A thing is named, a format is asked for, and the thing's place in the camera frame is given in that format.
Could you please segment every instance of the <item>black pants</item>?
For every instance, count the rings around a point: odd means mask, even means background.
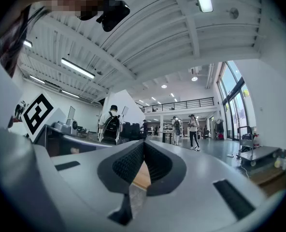
[[[189,135],[190,135],[190,145],[191,145],[191,147],[193,147],[193,144],[192,144],[192,138],[193,137],[195,138],[197,146],[199,147],[199,143],[198,143],[198,140],[197,140],[197,132],[196,131],[190,131]]]

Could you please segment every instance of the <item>table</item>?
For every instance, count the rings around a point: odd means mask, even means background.
[[[162,133],[162,142],[163,143],[166,142],[166,133],[170,134],[170,144],[171,144],[171,138],[172,138],[173,131],[159,131],[159,133]]]

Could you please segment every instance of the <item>cart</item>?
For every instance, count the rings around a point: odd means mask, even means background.
[[[240,129],[241,128],[248,128],[248,131],[250,132],[251,139],[242,139]],[[242,126],[238,128],[238,133],[240,134],[240,149],[239,153],[236,154],[238,158],[242,158],[242,164],[245,160],[250,161],[250,165],[254,167],[256,165],[256,161],[260,158],[266,157],[268,155],[272,155],[274,158],[276,157],[276,151],[280,148],[278,147],[269,147],[269,146],[261,146],[258,149],[254,151],[254,135],[251,130],[250,126]],[[249,147],[249,151],[242,152],[241,146]]]

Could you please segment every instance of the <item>black backpack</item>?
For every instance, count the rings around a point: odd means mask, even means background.
[[[111,115],[103,125],[102,138],[103,139],[116,139],[119,129],[119,117]]]
[[[179,122],[178,120],[175,120],[175,122],[174,122],[174,127],[175,127],[176,129],[179,129],[179,128],[180,128],[180,122]]]

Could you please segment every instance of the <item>railing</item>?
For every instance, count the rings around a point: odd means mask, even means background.
[[[149,112],[157,112],[157,111],[170,111],[170,110],[178,110],[178,109],[198,108],[198,107],[205,107],[205,106],[214,106],[214,98],[209,97],[209,98],[197,99],[197,100],[191,100],[191,101],[180,101],[180,102],[166,103],[166,104],[161,104],[161,105],[145,106],[143,107],[143,110],[145,113],[149,113]]]

